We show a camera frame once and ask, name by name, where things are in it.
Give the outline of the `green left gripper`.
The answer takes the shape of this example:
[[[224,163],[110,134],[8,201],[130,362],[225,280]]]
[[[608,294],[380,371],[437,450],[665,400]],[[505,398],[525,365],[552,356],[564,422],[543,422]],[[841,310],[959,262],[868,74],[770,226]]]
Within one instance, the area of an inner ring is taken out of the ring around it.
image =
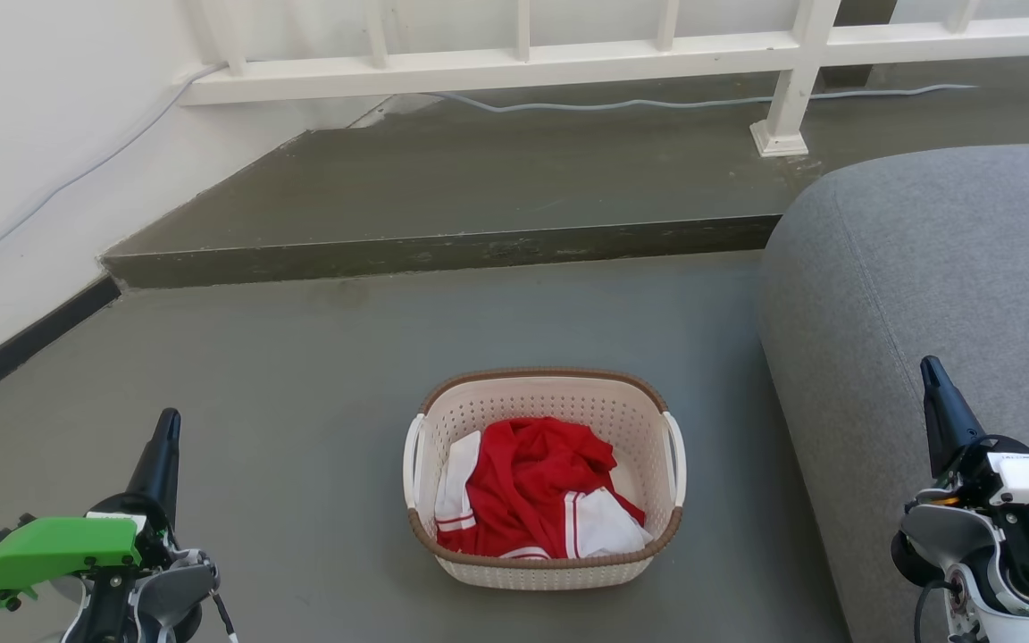
[[[0,607],[65,575],[152,570],[174,544],[182,416],[164,408],[128,484],[129,494],[98,502],[85,515],[25,522],[0,539]]]

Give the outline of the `red and white clothing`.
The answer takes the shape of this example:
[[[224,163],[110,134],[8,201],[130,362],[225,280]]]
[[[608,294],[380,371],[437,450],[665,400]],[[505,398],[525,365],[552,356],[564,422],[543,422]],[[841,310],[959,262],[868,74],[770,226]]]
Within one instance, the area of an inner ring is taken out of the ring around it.
[[[583,424],[495,422],[448,451],[438,545],[523,562],[640,552],[653,538],[645,513],[615,489],[617,465],[613,446]]]

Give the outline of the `cream perforated laundry basket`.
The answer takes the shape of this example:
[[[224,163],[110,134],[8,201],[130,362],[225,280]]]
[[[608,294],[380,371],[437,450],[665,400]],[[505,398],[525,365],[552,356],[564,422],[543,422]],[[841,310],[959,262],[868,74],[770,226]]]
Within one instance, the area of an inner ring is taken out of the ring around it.
[[[436,539],[434,500],[450,446],[491,424],[556,418],[583,424],[611,444],[614,488],[647,520],[640,552],[519,561],[449,552]],[[665,400],[645,381],[616,372],[522,369],[457,376],[424,400],[409,424],[403,491],[413,533],[457,581],[482,590],[604,590],[632,581],[673,541],[687,493],[686,449]]]

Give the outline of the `grey fabric sofa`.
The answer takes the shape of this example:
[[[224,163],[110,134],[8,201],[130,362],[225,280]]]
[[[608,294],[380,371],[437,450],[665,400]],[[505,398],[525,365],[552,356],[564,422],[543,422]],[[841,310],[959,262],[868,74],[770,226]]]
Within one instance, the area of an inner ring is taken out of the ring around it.
[[[1029,144],[853,164],[806,188],[761,256],[759,337],[852,643],[912,643],[891,561],[932,481],[919,364],[1029,446]]]

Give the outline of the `black baseboard strip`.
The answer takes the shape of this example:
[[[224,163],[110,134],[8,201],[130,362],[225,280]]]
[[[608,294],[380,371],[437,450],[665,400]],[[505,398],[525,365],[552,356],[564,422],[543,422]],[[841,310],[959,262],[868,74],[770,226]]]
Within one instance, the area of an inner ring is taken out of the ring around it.
[[[0,381],[5,376],[11,376],[34,355],[54,345],[55,341],[64,337],[95,313],[117,301],[119,296],[120,286],[117,280],[106,274],[39,321],[34,321],[5,341],[0,345]]]

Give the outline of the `white wooden railing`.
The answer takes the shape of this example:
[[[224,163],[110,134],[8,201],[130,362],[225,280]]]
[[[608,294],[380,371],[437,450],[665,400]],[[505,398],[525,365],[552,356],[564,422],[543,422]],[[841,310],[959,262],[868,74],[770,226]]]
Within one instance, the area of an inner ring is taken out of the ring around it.
[[[807,151],[818,73],[1029,56],[1029,0],[320,0],[309,29],[248,26],[275,5],[197,0],[211,70],[182,82],[206,106],[774,73],[750,130],[761,157]]]

